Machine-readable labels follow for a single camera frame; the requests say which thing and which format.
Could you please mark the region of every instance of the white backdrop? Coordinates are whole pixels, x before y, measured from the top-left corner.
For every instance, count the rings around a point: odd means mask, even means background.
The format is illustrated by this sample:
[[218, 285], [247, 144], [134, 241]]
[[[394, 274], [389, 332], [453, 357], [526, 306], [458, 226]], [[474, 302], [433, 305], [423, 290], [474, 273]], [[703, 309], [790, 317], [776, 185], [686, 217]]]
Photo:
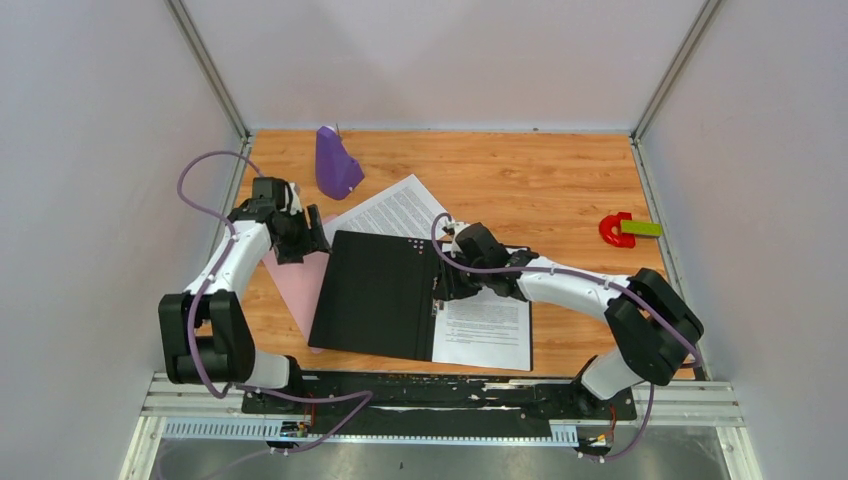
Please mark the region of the white backdrop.
[[848, 4], [728, 1], [646, 163], [763, 478], [845, 478]]
[[186, 0], [252, 128], [629, 130], [702, 0]]
[[3, 2], [0, 65], [0, 477], [116, 478], [234, 135], [161, 1]]

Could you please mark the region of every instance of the red object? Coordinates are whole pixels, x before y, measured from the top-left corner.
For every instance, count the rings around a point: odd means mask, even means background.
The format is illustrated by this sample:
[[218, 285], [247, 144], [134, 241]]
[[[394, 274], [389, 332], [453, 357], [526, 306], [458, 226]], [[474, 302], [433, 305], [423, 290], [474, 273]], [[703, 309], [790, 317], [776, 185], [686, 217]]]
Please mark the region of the red object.
[[[633, 248], [636, 246], [636, 235], [632, 233], [621, 233], [622, 220], [633, 220], [633, 215], [629, 212], [618, 212], [617, 215], [607, 215], [598, 225], [598, 231], [601, 233], [604, 241], [614, 247]], [[613, 232], [613, 228], [618, 228], [618, 233]]]

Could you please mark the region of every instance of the metal floor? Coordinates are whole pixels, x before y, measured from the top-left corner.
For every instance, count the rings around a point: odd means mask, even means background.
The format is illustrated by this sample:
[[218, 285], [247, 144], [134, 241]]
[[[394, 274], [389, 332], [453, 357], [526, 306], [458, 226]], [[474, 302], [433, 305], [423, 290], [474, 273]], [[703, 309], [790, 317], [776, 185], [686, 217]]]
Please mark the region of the metal floor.
[[[635, 428], [616, 430], [619, 448]], [[246, 454], [268, 448], [243, 440], [179, 440], [164, 447], [167, 480], [197, 480]], [[423, 479], [679, 479], [729, 480], [715, 429], [651, 427], [625, 458], [604, 465], [557, 447], [419, 446], [328, 443], [285, 458], [262, 456], [216, 480], [423, 480]], [[151, 479], [157, 480], [156, 469]]]

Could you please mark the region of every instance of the wood surface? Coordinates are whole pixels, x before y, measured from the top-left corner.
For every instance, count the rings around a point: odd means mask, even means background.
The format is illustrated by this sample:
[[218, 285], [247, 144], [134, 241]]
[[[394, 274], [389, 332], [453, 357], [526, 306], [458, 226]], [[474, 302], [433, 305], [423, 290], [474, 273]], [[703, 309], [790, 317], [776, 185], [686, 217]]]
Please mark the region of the wood surface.
[[[615, 274], [640, 267], [664, 272], [657, 243], [636, 248], [601, 240], [598, 222], [627, 211], [649, 214], [624, 135], [342, 131], [365, 180], [342, 201], [315, 184], [314, 131], [261, 131], [251, 159], [266, 175], [296, 182], [304, 205], [341, 214], [414, 173], [454, 218], [482, 222], [499, 241], [528, 245], [557, 262]], [[238, 201], [250, 194], [248, 168]], [[574, 376], [593, 355], [614, 346], [606, 325], [561, 307], [533, 305], [529, 374], [325, 350], [313, 354], [260, 263], [242, 307], [260, 349], [292, 355], [309, 369]]]

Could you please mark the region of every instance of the purple tape dispenser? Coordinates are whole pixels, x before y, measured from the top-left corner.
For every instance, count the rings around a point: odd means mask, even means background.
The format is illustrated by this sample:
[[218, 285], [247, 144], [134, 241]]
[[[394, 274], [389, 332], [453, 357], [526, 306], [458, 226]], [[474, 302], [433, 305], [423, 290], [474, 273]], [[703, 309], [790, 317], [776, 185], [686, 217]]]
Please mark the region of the purple tape dispenser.
[[321, 193], [342, 200], [365, 178], [362, 167], [348, 155], [333, 127], [321, 127], [315, 137], [315, 180]]

